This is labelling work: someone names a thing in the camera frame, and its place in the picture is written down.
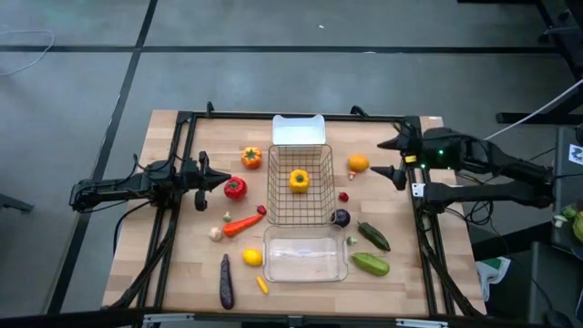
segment concrete floor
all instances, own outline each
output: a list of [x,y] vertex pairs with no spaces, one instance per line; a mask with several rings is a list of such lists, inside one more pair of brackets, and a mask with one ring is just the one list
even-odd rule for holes
[[[133,46],[147,7],[147,0],[5,0],[0,30],[52,29],[58,45]],[[539,46],[544,28],[532,5],[159,0],[146,45]],[[44,36],[0,36],[0,46],[44,42]],[[0,52],[0,72],[37,55]],[[129,58],[49,53],[26,71],[0,77],[0,192],[36,205],[31,214],[0,212],[0,316],[45,310],[74,225],[70,187],[93,169]],[[152,109],[203,109],[212,100],[226,111],[346,113],[357,104],[371,114],[442,116],[451,128],[485,137],[502,128],[497,111],[531,112],[572,83],[556,55],[143,54],[105,178],[128,174]],[[552,147],[554,134],[552,127],[523,126],[494,141],[529,158]],[[101,304],[113,230],[124,211],[91,217],[64,311]],[[505,233],[548,214],[498,203],[494,223]]]

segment carrot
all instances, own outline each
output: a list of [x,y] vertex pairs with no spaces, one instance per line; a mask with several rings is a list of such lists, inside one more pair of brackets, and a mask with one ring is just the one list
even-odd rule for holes
[[250,216],[247,219],[227,223],[227,224],[225,224],[224,227],[222,227],[222,232],[227,237],[234,237],[239,232],[244,231],[245,229],[249,228],[253,224],[261,221],[261,219],[263,219],[263,214],[256,214],[256,215]]

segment metal wire basket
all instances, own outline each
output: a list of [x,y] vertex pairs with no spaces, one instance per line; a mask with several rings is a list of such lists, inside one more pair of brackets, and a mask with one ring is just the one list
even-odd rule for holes
[[[290,190],[290,173],[308,172],[305,193]],[[332,148],[328,145],[271,146],[267,178],[268,221],[274,225],[327,225],[336,211]]]

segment yellow lemon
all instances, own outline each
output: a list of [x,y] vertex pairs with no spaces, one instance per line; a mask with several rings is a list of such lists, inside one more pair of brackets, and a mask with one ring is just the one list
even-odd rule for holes
[[243,260],[250,266],[260,266],[263,264],[261,252],[255,249],[247,249],[243,251]]

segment small red tomato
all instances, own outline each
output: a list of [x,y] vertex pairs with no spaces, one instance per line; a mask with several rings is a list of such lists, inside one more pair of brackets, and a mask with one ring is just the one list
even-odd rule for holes
[[340,201],[346,202],[346,201],[348,201],[348,194],[343,191],[338,195],[338,199]]
[[267,214],[267,210],[265,209],[265,206],[263,206],[263,205],[260,205],[257,207],[257,212],[261,215]]

